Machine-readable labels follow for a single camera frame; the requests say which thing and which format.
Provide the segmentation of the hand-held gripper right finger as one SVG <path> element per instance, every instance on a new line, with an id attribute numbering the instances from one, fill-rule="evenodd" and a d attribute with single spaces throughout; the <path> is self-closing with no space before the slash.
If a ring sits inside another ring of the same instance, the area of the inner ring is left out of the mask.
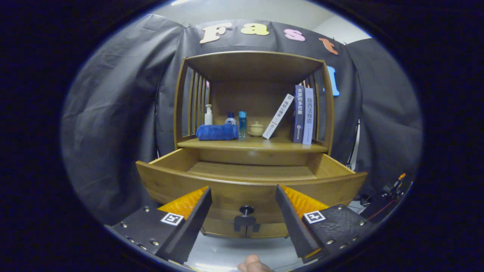
<path id="1" fill-rule="evenodd" d="M 284 185 L 275 199 L 296 254 L 304 263 L 331 258 L 368 237 L 373 224 L 345 205 L 328 206 Z"/>

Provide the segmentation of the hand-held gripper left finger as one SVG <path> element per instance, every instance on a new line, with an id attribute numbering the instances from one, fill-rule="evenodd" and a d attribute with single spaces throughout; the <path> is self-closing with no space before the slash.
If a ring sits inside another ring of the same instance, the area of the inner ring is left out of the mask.
<path id="1" fill-rule="evenodd" d="M 143 206 L 105 228 L 151 255 L 183 264 L 211 205 L 211 188 L 205 186 L 159 207 Z"/>

